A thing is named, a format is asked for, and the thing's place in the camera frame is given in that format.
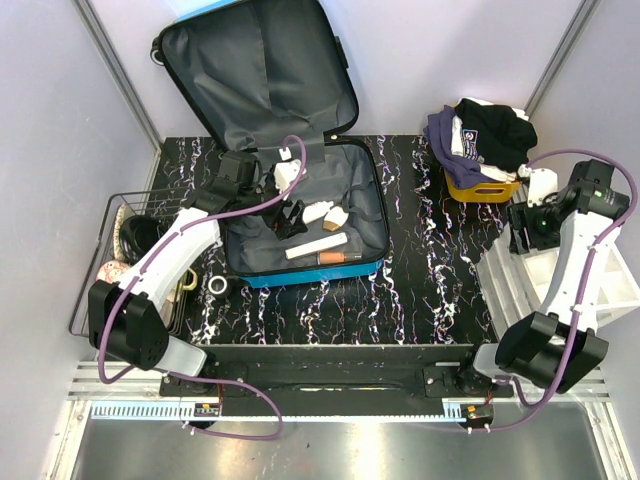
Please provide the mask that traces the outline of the white divided organizer tray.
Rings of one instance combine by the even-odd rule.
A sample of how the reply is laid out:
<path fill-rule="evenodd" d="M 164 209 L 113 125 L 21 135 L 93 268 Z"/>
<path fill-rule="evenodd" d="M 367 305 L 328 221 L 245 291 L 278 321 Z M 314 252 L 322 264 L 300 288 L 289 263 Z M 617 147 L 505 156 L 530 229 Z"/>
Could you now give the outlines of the white divided organizer tray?
<path fill-rule="evenodd" d="M 522 256 L 512 254 L 507 235 L 500 236 L 481 255 L 476 273 L 497 337 L 540 307 L 557 258 L 556 248 Z M 639 307 L 639 285 L 616 247 L 609 253 L 602 279 L 595 306 L 600 327 Z"/>

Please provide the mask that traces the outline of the orange plastic basket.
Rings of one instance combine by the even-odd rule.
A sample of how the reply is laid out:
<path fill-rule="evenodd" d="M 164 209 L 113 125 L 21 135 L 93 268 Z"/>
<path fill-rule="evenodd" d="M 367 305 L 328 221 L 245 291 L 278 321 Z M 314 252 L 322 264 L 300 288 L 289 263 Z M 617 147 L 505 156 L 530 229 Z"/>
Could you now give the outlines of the orange plastic basket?
<path fill-rule="evenodd" d="M 444 170 L 450 196 L 461 203 L 505 203 L 509 201 L 521 183 L 499 182 L 479 172 Z"/>

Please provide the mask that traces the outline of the white cosmetic tube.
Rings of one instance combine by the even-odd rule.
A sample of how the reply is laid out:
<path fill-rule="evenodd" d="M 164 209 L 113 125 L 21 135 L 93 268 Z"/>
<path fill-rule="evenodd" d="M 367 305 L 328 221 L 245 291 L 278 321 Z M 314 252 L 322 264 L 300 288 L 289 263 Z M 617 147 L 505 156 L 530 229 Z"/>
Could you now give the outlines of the white cosmetic tube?
<path fill-rule="evenodd" d="M 288 248 L 285 250 L 285 258 L 287 260 L 293 260 L 314 253 L 320 253 L 325 250 L 344 245 L 348 241 L 349 237 L 346 233 L 333 234 L 315 241 Z"/>

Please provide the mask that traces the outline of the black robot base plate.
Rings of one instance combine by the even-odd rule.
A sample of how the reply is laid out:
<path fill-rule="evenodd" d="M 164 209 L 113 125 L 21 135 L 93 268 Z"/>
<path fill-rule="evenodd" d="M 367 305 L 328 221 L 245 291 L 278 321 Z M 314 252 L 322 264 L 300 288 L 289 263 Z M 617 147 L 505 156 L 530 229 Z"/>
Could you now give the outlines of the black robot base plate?
<path fill-rule="evenodd" d="M 432 398 L 480 397 L 507 382 L 546 389 L 553 374 L 524 365 L 495 364 L 494 344 L 452 345 L 221 345 L 199 349 L 197 373 L 180 373 L 157 360 L 145 372 L 164 375 L 163 396 L 243 397 L 263 392 L 403 391 Z"/>

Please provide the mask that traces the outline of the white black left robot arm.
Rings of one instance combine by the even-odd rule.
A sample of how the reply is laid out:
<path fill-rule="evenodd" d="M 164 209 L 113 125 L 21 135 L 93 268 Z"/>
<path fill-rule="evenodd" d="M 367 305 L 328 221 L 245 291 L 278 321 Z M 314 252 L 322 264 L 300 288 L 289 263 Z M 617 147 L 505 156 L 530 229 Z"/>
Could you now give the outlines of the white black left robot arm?
<path fill-rule="evenodd" d="M 196 396 L 214 388 L 216 372 L 205 365 L 206 353 L 170 335 L 160 309 L 188 267 L 207 249 L 221 246 L 222 220 L 280 213 L 302 179 L 307 158 L 294 158 L 288 147 L 279 153 L 280 162 L 268 173 L 251 153 L 221 154 L 217 172 L 187 198 L 142 259 L 116 281 L 91 286 L 89 342 L 100 362 L 112 356 L 130 368 L 181 375 L 181 384 Z"/>

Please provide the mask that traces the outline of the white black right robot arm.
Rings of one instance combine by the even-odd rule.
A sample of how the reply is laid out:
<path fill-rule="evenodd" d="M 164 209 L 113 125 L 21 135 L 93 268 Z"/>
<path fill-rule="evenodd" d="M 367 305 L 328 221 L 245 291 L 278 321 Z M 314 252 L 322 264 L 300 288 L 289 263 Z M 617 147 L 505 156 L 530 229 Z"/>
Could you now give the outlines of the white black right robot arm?
<path fill-rule="evenodd" d="M 605 159 L 580 161 L 563 189 L 531 191 L 508 207 L 510 254 L 558 255 L 540 306 L 454 371 L 460 393 L 476 396 L 490 378 L 512 375 L 563 394 L 604 360 L 609 344 L 598 337 L 596 318 L 601 276 L 637 203 L 634 194 L 612 189 L 616 169 Z"/>

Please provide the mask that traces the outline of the white pink-tipped bottle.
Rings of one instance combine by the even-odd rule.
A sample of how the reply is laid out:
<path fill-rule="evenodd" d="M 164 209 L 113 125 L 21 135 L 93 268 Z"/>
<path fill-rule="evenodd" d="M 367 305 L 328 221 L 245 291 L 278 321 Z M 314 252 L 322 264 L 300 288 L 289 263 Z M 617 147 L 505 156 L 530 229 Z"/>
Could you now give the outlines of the white pink-tipped bottle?
<path fill-rule="evenodd" d="M 303 223 L 308 225 L 325 217 L 333 207 L 333 201 L 318 201 L 310 205 L 306 205 L 302 214 Z"/>

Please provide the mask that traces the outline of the blue fish-print suitcase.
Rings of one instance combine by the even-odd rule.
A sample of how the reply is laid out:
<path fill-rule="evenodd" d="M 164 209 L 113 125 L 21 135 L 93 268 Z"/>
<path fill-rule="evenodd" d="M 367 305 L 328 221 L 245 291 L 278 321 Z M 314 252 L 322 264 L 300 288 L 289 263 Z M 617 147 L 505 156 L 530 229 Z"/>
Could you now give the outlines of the blue fish-print suitcase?
<path fill-rule="evenodd" d="M 254 288 L 367 276 L 390 247 L 348 64 L 316 1 L 237 1 L 164 28 L 155 52 L 220 152 L 136 268 L 157 293 L 221 247 Z"/>

